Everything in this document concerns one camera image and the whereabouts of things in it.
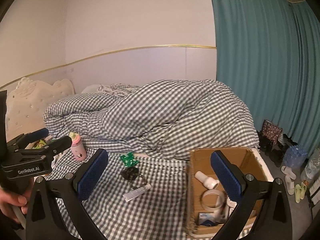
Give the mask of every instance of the screw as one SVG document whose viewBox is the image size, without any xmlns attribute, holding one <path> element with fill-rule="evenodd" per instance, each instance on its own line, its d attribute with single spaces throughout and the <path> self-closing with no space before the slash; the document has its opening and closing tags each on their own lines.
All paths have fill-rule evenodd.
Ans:
<svg viewBox="0 0 320 240">
<path fill-rule="evenodd" d="M 246 178 L 247 180 L 249 180 L 249 181 L 254 180 L 254 176 L 253 176 L 252 174 L 247 174 L 247 175 L 245 176 L 245 178 Z"/>
<path fill-rule="evenodd" d="M 36 178 L 36 182 L 37 182 L 37 183 L 40 183 L 41 181 L 43 181 L 43 177 L 42 177 L 42 176 Z"/>
<path fill-rule="evenodd" d="M 279 185 L 281 185 L 283 182 L 282 182 L 282 179 L 280 179 L 280 178 L 276 178 L 276 184 L 279 184 Z"/>
<path fill-rule="evenodd" d="M 71 179 L 73 177 L 73 173 L 72 172 L 68 172 L 64 177 L 66 179 Z"/>
</svg>

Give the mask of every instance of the finger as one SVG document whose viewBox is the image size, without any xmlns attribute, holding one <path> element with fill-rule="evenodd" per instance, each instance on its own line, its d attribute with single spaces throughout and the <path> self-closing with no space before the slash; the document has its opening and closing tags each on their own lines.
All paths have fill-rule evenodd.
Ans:
<svg viewBox="0 0 320 240">
<path fill-rule="evenodd" d="M 0 190 L 0 201 L 19 207 L 24 206 L 27 203 L 27 199 L 24 196 L 5 190 Z"/>
<path fill-rule="evenodd" d="M 28 204 L 23 206 L 23 207 L 21 207 L 21 211 L 25 215 L 28 212 Z"/>
<path fill-rule="evenodd" d="M 12 208 L 7 203 L 1 203 L 0 209 L 5 216 L 11 218 L 16 223 L 20 224 L 20 221 L 18 220 L 17 216 L 15 215 Z"/>
<path fill-rule="evenodd" d="M 31 196 L 31 192 L 32 192 L 32 188 L 33 188 L 33 184 L 35 183 L 34 178 L 30 178 L 29 179 L 29 186 L 27 187 L 26 191 L 22 194 L 27 201 L 30 200 L 30 196 Z"/>
</svg>

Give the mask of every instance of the white slipper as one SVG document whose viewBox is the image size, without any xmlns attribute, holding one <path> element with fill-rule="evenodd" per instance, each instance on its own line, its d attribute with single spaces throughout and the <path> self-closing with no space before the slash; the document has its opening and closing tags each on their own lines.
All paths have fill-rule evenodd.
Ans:
<svg viewBox="0 0 320 240">
<path fill-rule="evenodd" d="M 300 202 L 301 191 L 302 191 L 302 188 L 300 187 L 299 184 L 297 184 L 297 185 L 294 187 L 294 196 L 295 196 L 295 199 L 296 199 L 296 202 L 297 202 L 297 203 Z"/>
<path fill-rule="evenodd" d="M 301 187 L 301 194 L 300 194 L 300 199 L 303 199 L 304 198 L 304 195 L 307 191 L 307 186 L 306 184 L 304 184 L 303 182 L 300 184 L 300 187 Z"/>
<path fill-rule="evenodd" d="M 291 179 L 295 180 L 297 178 L 296 174 L 294 174 L 290 167 L 282 166 L 281 171 L 283 174 L 288 175 Z"/>
<path fill-rule="evenodd" d="M 289 195 L 294 194 L 294 182 L 291 181 L 288 175 L 284 176 L 285 184 L 287 186 L 287 191 Z"/>
</svg>

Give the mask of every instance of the headboard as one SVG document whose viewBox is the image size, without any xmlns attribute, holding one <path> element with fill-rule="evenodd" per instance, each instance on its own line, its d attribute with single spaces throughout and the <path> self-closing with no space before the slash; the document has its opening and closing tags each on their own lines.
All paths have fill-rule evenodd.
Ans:
<svg viewBox="0 0 320 240">
<path fill-rule="evenodd" d="M 73 85 L 68 79 L 50 85 L 22 78 L 16 89 L 7 95 L 7 141 L 21 133 L 44 128 L 43 114 L 48 106 L 74 94 Z"/>
</svg>

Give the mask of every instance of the teal curtain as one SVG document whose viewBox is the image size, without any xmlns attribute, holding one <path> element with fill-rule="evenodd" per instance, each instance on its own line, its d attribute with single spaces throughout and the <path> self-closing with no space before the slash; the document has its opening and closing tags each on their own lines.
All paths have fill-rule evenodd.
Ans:
<svg viewBox="0 0 320 240">
<path fill-rule="evenodd" d="M 217 79 L 309 154 L 320 142 L 320 24 L 306 2 L 212 0 Z"/>
</svg>

